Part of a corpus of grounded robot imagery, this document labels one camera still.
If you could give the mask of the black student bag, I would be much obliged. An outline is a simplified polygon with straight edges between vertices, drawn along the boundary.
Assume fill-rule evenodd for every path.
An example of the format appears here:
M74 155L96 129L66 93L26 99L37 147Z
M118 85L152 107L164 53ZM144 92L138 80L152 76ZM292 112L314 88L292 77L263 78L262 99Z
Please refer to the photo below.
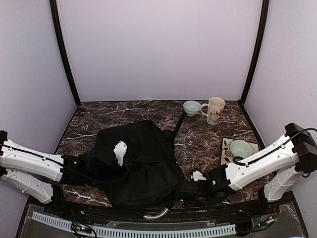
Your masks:
M185 117L186 113L182 113L174 130L161 130L153 121L142 120L98 132L95 147L110 147L126 136L135 140L127 176L101 186L113 209L133 212L158 205L172 207L185 179L174 149Z

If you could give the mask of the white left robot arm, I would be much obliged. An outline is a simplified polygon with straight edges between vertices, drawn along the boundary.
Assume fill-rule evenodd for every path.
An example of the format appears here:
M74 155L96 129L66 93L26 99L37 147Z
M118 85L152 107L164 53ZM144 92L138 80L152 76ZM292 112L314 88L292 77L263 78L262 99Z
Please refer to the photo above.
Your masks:
M131 168L133 139L92 148L81 156L46 154L23 147L0 132L0 179L12 184L43 204L49 204L59 216L66 216L70 206L62 188L35 178L40 175L67 185L103 185L124 179Z

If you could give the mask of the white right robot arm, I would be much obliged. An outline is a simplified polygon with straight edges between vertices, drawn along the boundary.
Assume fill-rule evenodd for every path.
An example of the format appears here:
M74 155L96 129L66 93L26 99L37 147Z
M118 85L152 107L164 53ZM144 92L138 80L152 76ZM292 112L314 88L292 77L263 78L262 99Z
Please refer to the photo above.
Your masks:
M275 177L260 189L263 195L253 203L253 211L263 215L302 175L317 169L317 144L311 135L312 127L302 128L295 123L285 126L285 134L263 150L216 167L207 175L199 174L181 183L180 200L216 204L241 190L253 181L272 172Z

